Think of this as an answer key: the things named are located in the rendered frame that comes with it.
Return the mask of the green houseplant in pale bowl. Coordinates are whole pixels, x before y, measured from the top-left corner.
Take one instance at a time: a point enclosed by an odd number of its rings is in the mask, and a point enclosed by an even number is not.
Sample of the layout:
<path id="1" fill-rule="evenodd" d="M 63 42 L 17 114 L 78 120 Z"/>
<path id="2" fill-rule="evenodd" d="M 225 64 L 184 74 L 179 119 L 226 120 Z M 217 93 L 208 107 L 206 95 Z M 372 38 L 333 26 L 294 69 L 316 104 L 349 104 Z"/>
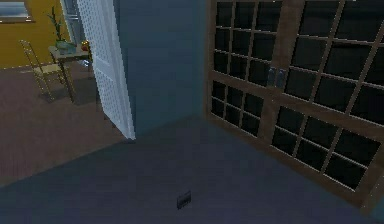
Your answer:
<path id="1" fill-rule="evenodd" d="M 76 52 L 76 45 L 72 42 L 68 42 L 64 39 L 61 26 L 62 20 L 56 14 L 55 7 L 51 7 L 51 12 L 47 15 L 54 26 L 56 42 L 55 47 L 58 49 L 61 55 L 74 54 Z"/>

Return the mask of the small dark flat box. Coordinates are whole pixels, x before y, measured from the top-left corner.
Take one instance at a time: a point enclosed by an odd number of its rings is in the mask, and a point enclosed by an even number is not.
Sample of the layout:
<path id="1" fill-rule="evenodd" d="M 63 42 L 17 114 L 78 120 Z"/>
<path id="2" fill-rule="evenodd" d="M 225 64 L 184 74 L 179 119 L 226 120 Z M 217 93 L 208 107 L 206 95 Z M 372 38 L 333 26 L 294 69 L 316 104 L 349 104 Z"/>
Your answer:
<path id="1" fill-rule="evenodd" d="M 192 193 L 190 191 L 184 193 L 177 198 L 177 209 L 183 208 L 185 205 L 191 202 Z"/>

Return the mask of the white panelled room door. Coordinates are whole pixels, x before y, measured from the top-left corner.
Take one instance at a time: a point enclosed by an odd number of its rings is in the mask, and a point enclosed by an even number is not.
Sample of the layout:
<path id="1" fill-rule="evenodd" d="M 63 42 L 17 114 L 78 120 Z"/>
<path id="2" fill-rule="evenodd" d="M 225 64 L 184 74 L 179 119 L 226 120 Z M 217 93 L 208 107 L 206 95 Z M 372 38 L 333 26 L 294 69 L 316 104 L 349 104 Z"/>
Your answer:
<path id="1" fill-rule="evenodd" d="M 77 0 L 104 114 L 126 139 L 135 131 L 113 0 Z"/>

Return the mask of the brown glazed double door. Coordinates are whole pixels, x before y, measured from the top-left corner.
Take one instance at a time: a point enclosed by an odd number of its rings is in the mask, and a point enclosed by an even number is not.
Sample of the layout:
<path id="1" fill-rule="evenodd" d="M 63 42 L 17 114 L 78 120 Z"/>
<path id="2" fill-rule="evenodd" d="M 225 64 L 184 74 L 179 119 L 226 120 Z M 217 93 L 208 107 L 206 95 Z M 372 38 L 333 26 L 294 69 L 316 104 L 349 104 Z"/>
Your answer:
<path id="1" fill-rule="evenodd" d="M 209 120 L 362 212 L 378 207 L 384 0 L 208 0 L 206 43 Z"/>

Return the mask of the brown wooden table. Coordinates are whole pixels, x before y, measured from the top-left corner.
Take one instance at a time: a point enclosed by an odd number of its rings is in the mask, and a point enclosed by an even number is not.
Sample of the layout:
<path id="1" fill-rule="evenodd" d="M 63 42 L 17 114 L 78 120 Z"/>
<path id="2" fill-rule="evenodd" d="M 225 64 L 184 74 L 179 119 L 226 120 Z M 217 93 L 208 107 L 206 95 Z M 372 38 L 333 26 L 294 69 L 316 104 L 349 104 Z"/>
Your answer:
<path id="1" fill-rule="evenodd" d="M 89 51 L 83 51 L 81 48 L 81 45 L 77 45 L 75 52 L 69 53 L 69 54 L 61 54 L 59 49 L 56 48 L 55 46 L 49 46 L 48 51 L 51 54 L 52 59 L 55 60 L 59 65 L 70 100 L 72 103 L 74 103 L 75 90 L 69 80 L 69 73 L 66 71 L 65 64 L 68 62 L 80 61 L 80 60 L 90 61 L 91 53 Z"/>

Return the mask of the yellow wooden chair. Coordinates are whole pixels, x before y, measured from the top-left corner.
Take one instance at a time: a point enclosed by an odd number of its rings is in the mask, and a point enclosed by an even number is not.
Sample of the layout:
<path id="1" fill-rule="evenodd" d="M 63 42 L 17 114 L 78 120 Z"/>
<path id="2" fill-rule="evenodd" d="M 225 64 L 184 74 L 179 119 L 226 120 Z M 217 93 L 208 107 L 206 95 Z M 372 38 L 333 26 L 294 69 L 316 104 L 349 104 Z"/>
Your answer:
<path id="1" fill-rule="evenodd" d="M 54 100 L 49 82 L 57 80 L 61 84 L 65 84 L 65 77 L 69 74 L 69 68 L 65 66 L 64 69 L 61 69 L 58 63 L 43 65 L 39 61 L 30 42 L 20 40 L 19 43 L 23 48 L 23 52 L 29 62 L 34 79 L 41 93 L 47 94 L 51 100 Z"/>

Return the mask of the white framed window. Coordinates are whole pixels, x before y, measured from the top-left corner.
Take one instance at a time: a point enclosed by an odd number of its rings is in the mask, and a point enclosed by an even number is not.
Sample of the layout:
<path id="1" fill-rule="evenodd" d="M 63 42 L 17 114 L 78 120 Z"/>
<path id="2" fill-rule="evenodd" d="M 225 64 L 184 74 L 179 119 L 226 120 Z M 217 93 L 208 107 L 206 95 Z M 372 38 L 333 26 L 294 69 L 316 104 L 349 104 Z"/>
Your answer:
<path id="1" fill-rule="evenodd" d="M 0 23 L 32 22 L 28 0 L 0 0 Z"/>

